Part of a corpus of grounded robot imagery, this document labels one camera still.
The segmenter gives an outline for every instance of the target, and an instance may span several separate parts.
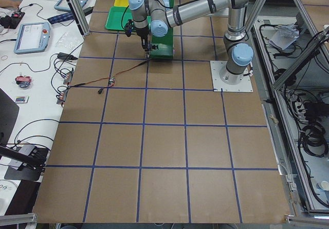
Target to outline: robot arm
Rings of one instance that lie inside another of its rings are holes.
[[[228,30],[224,43],[229,60],[226,70],[222,72],[223,81],[237,84],[246,66],[253,57],[253,50],[244,42],[245,14],[249,0],[192,0],[169,9],[167,0],[129,0],[134,27],[141,37],[145,51],[152,50],[148,46],[149,23],[151,16],[151,33],[156,37],[166,35],[169,28],[182,25],[188,21],[229,8]]]

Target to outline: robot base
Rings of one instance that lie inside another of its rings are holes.
[[[242,78],[241,82],[236,85],[230,85],[222,81],[220,78],[220,70],[226,65],[226,61],[210,61],[212,85],[214,91],[217,92],[253,92],[252,85],[249,76]]]

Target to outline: small electronic device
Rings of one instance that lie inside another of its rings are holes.
[[[79,0],[80,6],[83,7],[84,5],[86,5],[87,1],[88,1],[88,0]],[[55,4],[54,8],[55,8],[56,10],[64,11],[64,12],[70,12],[70,11],[71,11],[71,9],[70,9],[70,7],[68,6],[66,0],[59,0],[59,1]]]
[[[20,27],[14,53],[35,53],[45,51],[50,34],[47,22],[23,24]]]

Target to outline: tablet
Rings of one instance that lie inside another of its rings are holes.
[[[87,1],[88,1],[88,0],[79,0],[80,6],[83,7],[84,5],[86,5]],[[64,11],[64,12],[70,12],[70,11],[71,11],[71,9],[70,9],[70,7],[68,6],[66,0],[59,0],[59,1],[55,4],[54,8],[55,8],[56,10]]]
[[[45,51],[50,34],[47,22],[23,24],[17,36],[14,53],[35,53]]]

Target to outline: person's arm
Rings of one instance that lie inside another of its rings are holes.
[[[19,7],[21,2],[16,2],[12,0],[0,0],[0,7]]]

